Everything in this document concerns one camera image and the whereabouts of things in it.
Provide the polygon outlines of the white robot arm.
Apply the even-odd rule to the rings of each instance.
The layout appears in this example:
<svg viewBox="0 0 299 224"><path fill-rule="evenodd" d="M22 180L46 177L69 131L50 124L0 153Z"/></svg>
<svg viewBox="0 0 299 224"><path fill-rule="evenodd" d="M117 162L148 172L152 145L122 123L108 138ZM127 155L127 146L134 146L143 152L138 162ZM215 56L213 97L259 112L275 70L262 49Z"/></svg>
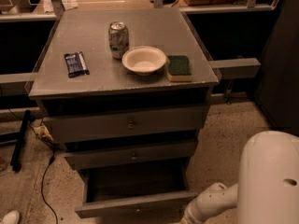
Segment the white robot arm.
<svg viewBox="0 0 299 224"><path fill-rule="evenodd" d="M299 137L253 135L242 151L238 182L215 183L185 208L180 224L204 224L228 209L237 224L299 224Z"/></svg>

